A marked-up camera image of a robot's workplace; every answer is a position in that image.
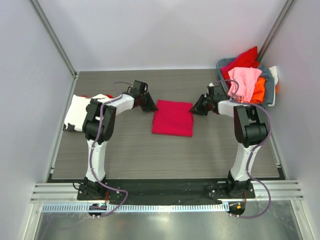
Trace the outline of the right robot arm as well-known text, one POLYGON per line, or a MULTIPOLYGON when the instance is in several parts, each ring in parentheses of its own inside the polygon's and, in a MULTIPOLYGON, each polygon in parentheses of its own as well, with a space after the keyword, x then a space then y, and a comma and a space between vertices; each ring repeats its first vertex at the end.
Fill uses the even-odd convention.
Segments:
POLYGON ((265 109, 253 103, 242 103, 230 99, 220 85, 210 84, 190 113, 206 116, 209 112, 233 119, 234 136, 238 142, 234 164, 228 172, 222 195, 241 198, 250 191, 251 170, 256 155, 270 137, 271 127, 265 109))

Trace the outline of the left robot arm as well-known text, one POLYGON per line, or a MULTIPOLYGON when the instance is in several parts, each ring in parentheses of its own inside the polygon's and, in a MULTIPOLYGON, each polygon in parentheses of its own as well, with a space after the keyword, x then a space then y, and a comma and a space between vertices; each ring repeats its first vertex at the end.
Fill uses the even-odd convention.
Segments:
POLYGON ((78 187, 78 200, 101 200, 114 188, 106 184, 106 148, 111 139, 117 115, 140 107, 143 112, 158 110, 148 84, 135 80, 126 91, 111 99, 92 99, 86 107, 82 125, 88 146, 88 166, 83 183, 78 187))

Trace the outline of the crimson t shirt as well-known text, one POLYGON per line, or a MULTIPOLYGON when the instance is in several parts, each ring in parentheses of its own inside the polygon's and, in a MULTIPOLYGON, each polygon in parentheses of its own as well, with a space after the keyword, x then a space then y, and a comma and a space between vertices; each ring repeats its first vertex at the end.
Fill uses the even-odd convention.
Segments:
POLYGON ((192 103, 159 99, 156 106, 158 110, 154 113, 151 129, 153 134, 193 136, 194 118, 190 112, 192 103))

